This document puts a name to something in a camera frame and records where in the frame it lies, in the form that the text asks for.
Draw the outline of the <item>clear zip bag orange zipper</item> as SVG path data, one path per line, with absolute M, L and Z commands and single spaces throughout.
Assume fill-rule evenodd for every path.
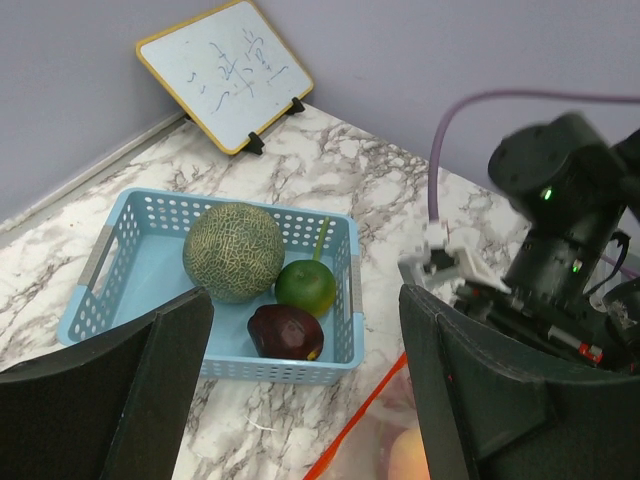
M 407 356 L 401 355 L 305 477 L 387 479 L 391 447 L 411 428 L 419 428 L 417 408 Z

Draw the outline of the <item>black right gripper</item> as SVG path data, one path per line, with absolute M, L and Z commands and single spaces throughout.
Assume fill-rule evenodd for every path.
M 544 300 L 466 282 L 454 308 L 523 344 L 567 361 L 620 374 L 639 373 L 639 340 L 627 340 L 613 318 L 587 300 L 563 308 Z

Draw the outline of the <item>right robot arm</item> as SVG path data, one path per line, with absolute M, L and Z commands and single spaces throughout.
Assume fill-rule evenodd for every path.
M 596 310 L 589 281 L 625 210 L 639 211 L 639 134 L 610 146 L 578 113 L 502 140 L 489 176 L 530 229 L 495 287 L 467 280 L 456 310 L 545 353 L 636 375 L 639 329 Z

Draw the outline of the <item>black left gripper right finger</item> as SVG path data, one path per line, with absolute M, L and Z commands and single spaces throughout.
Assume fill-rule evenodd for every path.
M 399 316 L 434 479 L 635 479 L 639 379 L 568 362 L 416 285 Z

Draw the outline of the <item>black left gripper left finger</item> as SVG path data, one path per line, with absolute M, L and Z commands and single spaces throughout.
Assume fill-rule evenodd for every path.
M 192 289 L 2 371 L 2 478 L 171 478 L 213 315 Z

